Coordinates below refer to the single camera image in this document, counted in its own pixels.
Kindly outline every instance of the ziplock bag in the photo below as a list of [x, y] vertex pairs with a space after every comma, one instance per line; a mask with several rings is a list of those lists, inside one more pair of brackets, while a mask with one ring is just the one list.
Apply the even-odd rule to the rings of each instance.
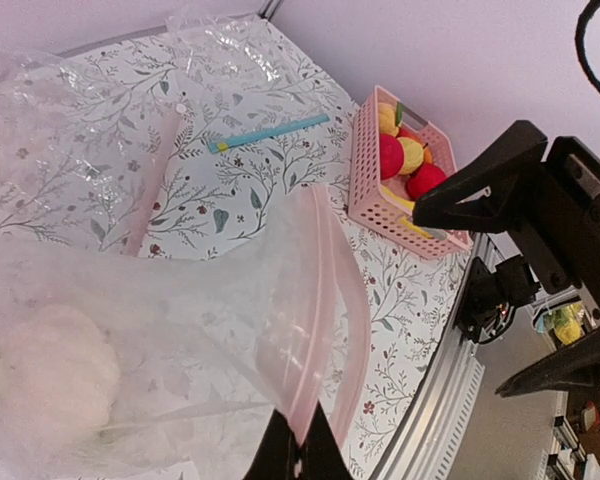
[[106, 72], [0, 51], [0, 233], [137, 253], [129, 240], [157, 196], [172, 112], [168, 99], [137, 96]]
[[255, 17], [169, 18], [180, 67], [178, 84], [195, 105], [193, 131], [205, 128], [213, 152], [289, 133], [329, 118], [312, 88], [271, 40], [268, 22]]
[[287, 197], [262, 236], [206, 262], [1, 236], [0, 459], [29, 479], [190, 458], [202, 480], [239, 480], [271, 405], [304, 442], [340, 297], [351, 341], [330, 423], [342, 445], [369, 306], [323, 187]]

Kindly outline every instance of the floral tablecloth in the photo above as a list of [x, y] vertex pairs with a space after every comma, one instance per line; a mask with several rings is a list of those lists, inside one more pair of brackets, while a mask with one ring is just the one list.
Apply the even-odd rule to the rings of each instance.
[[[272, 45], [287, 58], [305, 87], [318, 95], [328, 123], [212, 155], [204, 145], [211, 119], [223, 114], [191, 113], [178, 134], [141, 256], [211, 259], [265, 228], [267, 212], [284, 195], [312, 183], [328, 183], [367, 286], [372, 345], [362, 397], [343, 455], [355, 478], [368, 478], [412, 401], [440, 340], [468, 255], [425, 262], [346, 218], [351, 160], [351, 123], [357, 106], [322, 69], [273, 26]], [[141, 148], [157, 149], [157, 131], [143, 130], [143, 112], [131, 111], [127, 96], [175, 88], [174, 65], [163, 36], [126, 40], [73, 59], [115, 79], [124, 101], [110, 112], [123, 131], [146, 131]], [[186, 92], [179, 92], [186, 103]], [[124, 167], [130, 174], [138, 163]], [[347, 350], [344, 320], [321, 400], [329, 410]], [[138, 479], [193, 480], [191, 464], [147, 473]]]

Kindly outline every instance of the wall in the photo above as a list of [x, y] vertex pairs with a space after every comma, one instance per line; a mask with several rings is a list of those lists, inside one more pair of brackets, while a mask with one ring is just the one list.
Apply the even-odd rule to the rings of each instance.
[[257, 12], [264, 0], [0, 0], [0, 43], [60, 53], [164, 24], [183, 5], [201, 15]]
[[[285, 0], [274, 23], [357, 101], [381, 84], [465, 165], [518, 118], [600, 155], [600, 96], [576, 61], [584, 0]], [[600, 11], [587, 47], [600, 77]]]

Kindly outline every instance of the pink basket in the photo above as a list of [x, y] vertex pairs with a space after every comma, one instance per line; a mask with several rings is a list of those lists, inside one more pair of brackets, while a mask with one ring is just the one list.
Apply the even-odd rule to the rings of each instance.
[[[418, 230], [411, 223], [412, 210], [399, 197], [409, 200], [404, 181], [394, 178], [380, 182], [380, 142], [378, 130], [378, 103], [396, 107], [399, 100], [382, 87], [376, 87], [356, 114], [353, 126], [353, 161], [349, 187], [349, 217], [374, 230], [398, 245], [425, 259], [440, 258], [452, 252], [468, 250], [472, 241], [465, 231], [429, 231], [434, 237]], [[435, 164], [447, 176], [457, 171], [447, 136], [430, 122], [406, 110], [419, 128], [411, 128], [428, 144]]]

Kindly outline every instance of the gray floor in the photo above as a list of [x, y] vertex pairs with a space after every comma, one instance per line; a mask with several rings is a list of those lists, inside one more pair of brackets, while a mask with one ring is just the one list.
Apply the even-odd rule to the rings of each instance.
[[550, 352], [530, 321], [519, 311], [501, 341], [478, 350], [486, 371], [449, 480], [535, 480], [542, 450], [551, 445], [557, 394], [494, 394], [504, 380]]

